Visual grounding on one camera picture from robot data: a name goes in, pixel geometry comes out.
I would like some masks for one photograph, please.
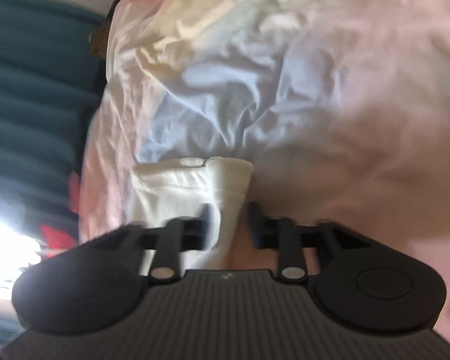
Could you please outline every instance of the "metal rivet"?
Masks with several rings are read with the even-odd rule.
[[[154,268],[151,272],[151,275],[155,279],[170,279],[174,276],[175,271],[172,268],[167,268],[164,266],[161,266],[159,268]]]
[[[287,268],[282,269],[282,276],[286,279],[297,280],[301,279],[307,273],[304,269],[299,268],[297,266],[289,266]]]

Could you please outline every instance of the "bright window light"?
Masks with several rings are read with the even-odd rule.
[[[13,283],[22,274],[21,268],[40,262],[40,245],[0,222],[0,298],[11,299]]]

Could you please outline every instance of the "black plastic device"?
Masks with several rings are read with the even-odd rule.
[[[341,225],[297,226],[248,208],[255,247],[278,251],[277,274],[186,271],[201,218],[123,226],[28,269],[12,302],[28,330],[3,351],[28,359],[450,359],[432,331],[445,302],[429,266]],[[316,248],[308,275],[302,248]],[[156,250],[148,276],[144,250]]]

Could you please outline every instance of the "teal fabric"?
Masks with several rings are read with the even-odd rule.
[[[24,234],[47,224],[78,238],[68,177],[103,91],[88,42],[102,21],[48,0],[0,0],[0,218]]]

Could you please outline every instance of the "ribbed black surface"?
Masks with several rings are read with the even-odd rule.
[[[369,337],[337,325],[308,292],[274,281],[268,271],[189,271],[152,289],[117,325],[81,337],[28,331],[7,358],[47,360],[312,359],[441,360],[450,346],[430,330]]]

